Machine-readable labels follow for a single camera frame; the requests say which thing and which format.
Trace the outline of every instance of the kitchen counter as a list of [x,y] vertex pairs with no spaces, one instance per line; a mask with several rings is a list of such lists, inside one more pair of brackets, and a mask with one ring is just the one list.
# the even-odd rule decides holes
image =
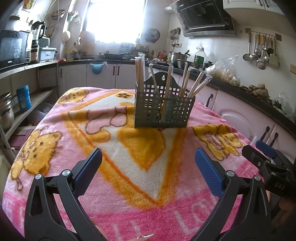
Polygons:
[[[134,60],[76,60],[76,61],[59,63],[59,66],[73,65],[73,64],[90,64],[90,63],[99,64],[104,61],[107,61],[110,64],[135,64]],[[154,64],[153,68],[168,71],[168,66]],[[177,68],[174,68],[173,72],[179,75],[183,74],[183,70],[177,69]],[[197,73],[190,74],[190,79],[192,80],[196,80],[197,77],[198,77]],[[243,90],[237,87],[234,87],[220,80],[213,79],[211,82],[207,84],[207,86],[213,89],[221,90],[225,93],[228,93],[240,99],[241,101],[251,105],[255,109],[265,114],[267,117],[272,119],[275,123],[277,123],[284,130],[286,130],[294,139],[296,139],[296,124],[293,123],[291,120],[289,120],[286,116],[281,114],[279,111],[277,111],[275,108],[273,108],[271,105],[267,104],[266,102],[256,98],[255,96],[247,92],[244,92]]]
[[33,68],[37,68],[37,67],[41,67],[49,64],[57,64],[57,63],[58,63],[58,60],[53,60],[53,61],[48,61],[43,63],[26,63],[26,64],[12,66],[10,68],[6,68],[0,71],[0,79],[18,72],[22,72],[27,69],[33,69]]

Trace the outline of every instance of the utensil rack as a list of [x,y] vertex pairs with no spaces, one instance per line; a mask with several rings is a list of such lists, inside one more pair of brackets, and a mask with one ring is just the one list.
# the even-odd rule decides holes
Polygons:
[[[136,83],[134,127],[186,127],[189,115],[195,102],[195,96],[188,98],[189,90],[186,89],[185,97],[179,96],[181,87],[171,76],[169,97],[165,98],[165,86],[168,73],[155,73],[157,88],[156,93],[152,76],[144,81],[144,92],[139,91]],[[161,112],[163,102],[167,101],[165,113]],[[161,115],[165,115],[165,121],[161,122]]]
[[245,28],[245,33],[248,34],[249,32],[251,33],[257,33],[257,34],[263,34],[263,35],[269,35],[271,37],[275,37],[276,40],[281,41],[281,35],[279,34],[267,34],[267,33],[262,33],[262,32],[258,32],[258,31],[252,31],[250,28]]

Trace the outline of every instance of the blender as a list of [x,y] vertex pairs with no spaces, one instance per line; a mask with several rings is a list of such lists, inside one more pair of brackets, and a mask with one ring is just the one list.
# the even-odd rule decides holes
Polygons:
[[31,55],[30,55],[30,62],[33,62],[33,61],[38,61],[39,39],[41,39],[44,36],[45,23],[37,21],[33,23],[31,30],[33,34],[33,41],[32,41]]

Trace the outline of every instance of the plastic wrapper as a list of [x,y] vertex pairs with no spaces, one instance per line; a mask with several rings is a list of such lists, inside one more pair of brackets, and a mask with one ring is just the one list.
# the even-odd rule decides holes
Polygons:
[[273,106],[277,109],[281,110],[282,113],[290,119],[293,123],[295,122],[295,113],[289,104],[289,98],[286,96],[284,92],[281,92],[278,97],[272,100]]
[[206,68],[205,72],[206,74],[212,75],[215,79],[219,79],[233,86],[239,87],[240,77],[234,67],[237,58],[238,55],[234,55],[229,58],[220,59],[214,65]]

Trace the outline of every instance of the frying pan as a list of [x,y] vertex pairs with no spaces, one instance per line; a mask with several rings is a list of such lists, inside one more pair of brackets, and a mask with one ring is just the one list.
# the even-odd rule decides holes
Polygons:
[[129,54],[129,53],[122,53],[122,54],[104,53],[105,59],[108,59],[108,60],[121,60],[123,59],[123,56],[125,54]]

